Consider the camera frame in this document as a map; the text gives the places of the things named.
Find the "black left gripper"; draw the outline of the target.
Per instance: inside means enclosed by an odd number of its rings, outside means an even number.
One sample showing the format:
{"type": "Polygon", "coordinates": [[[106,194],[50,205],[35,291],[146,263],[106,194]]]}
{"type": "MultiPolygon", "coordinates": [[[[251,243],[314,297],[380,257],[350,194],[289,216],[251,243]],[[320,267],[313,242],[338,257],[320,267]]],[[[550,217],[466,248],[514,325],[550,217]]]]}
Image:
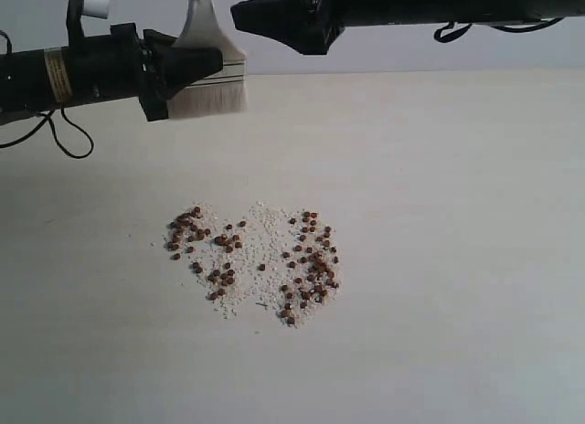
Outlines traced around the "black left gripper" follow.
{"type": "Polygon", "coordinates": [[[136,97],[147,121],[165,121],[167,100],[223,70],[219,49],[176,47],[176,37],[152,29],[140,39],[134,23],[92,37],[69,27],[68,37],[70,107],[136,97]]]}

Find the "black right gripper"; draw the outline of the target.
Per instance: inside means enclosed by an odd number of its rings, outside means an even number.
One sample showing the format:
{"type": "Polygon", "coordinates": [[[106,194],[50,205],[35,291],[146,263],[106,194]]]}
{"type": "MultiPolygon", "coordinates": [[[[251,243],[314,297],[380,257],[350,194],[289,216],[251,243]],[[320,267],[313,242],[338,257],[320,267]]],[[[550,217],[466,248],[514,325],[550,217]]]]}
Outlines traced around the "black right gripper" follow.
{"type": "Polygon", "coordinates": [[[325,55],[344,32],[332,0],[249,0],[230,8],[237,30],[275,40],[302,55],[325,55]]]}

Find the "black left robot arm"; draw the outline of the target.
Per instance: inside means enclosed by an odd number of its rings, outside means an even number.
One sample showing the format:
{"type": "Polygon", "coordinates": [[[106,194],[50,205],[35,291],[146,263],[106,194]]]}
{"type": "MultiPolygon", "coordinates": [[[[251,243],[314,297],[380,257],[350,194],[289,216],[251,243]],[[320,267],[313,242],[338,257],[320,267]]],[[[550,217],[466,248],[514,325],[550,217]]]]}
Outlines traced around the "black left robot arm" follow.
{"type": "Polygon", "coordinates": [[[1,57],[1,116],[136,98],[149,122],[169,117],[181,90],[223,68],[217,48],[177,48],[174,38],[133,24],[107,35],[1,57]]]}

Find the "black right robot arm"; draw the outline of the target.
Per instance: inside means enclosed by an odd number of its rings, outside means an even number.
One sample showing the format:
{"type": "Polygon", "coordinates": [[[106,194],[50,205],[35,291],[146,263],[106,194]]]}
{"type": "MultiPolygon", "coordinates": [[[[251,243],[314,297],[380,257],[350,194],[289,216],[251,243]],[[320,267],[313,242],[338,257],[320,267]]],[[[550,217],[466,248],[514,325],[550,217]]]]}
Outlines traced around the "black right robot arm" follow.
{"type": "Polygon", "coordinates": [[[584,0],[249,0],[230,8],[235,28],[302,55],[328,52],[347,27],[440,25],[449,43],[474,25],[521,31],[584,14],[584,0]]]}

